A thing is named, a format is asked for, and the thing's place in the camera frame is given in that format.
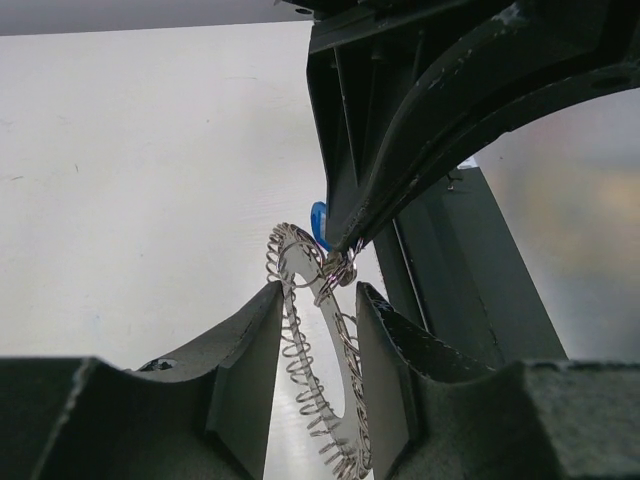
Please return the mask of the key with solid blue tag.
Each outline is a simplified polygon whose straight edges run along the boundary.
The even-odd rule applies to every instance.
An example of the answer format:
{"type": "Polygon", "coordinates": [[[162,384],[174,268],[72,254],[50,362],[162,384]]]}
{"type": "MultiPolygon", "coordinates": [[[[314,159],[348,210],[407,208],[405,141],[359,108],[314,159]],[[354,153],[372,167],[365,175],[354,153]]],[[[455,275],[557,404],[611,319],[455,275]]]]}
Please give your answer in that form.
{"type": "Polygon", "coordinates": [[[324,269],[327,273],[335,274],[340,286],[346,287],[353,283],[357,277],[355,258],[363,249],[362,240],[344,253],[334,251],[326,240],[327,206],[322,201],[315,202],[311,207],[310,224],[316,243],[326,252],[324,269]]]}

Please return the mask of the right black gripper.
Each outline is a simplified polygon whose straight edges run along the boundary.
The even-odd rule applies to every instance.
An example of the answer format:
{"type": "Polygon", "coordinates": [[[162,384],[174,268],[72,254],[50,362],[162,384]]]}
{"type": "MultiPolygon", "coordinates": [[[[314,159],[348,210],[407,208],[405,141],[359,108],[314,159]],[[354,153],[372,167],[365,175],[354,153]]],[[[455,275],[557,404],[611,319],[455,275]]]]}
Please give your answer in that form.
{"type": "Polygon", "coordinates": [[[582,1],[297,1],[327,179],[326,237],[370,241],[500,135],[639,85],[639,58],[589,55],[582,1]]]}

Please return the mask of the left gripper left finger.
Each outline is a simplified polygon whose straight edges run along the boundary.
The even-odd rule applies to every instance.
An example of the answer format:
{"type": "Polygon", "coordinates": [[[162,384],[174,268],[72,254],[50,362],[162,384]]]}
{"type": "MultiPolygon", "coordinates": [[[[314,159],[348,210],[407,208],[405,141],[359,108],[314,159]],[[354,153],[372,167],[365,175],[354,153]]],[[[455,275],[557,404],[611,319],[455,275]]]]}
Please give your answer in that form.
{"type": "Polygon", "coordinates": [[[147,363],[1,361],[5,479],[259,479],[283,315],[265,285],[236,314],[147,363]]]}

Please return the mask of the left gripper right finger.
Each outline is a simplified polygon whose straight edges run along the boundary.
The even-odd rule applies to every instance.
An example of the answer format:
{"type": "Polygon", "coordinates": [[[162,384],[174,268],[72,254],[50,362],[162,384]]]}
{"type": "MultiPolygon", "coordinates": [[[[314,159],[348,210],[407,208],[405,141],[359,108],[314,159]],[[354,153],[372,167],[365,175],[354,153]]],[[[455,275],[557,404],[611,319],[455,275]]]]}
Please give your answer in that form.
{"type": "Polygon", "coordinates": [[[364,399],[378,479],[635,479],[634,363],[464,355],[356,288],[364,399]]]}

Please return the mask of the metal disc keyring holder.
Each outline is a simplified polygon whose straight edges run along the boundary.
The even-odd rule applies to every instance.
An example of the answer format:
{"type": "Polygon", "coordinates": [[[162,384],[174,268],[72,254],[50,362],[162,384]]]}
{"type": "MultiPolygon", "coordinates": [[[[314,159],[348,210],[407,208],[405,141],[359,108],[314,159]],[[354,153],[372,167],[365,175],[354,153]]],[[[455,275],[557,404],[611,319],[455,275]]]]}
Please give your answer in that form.
{"type": "Polygon", "coordinates": [[[357,320],[337,289],[354,283],[355,250],[328,253],[302,228],[279,223],[266,270],[283,291],[281,356],[307,434],[336,479],[365,479],[371,445],[357,320]]]}

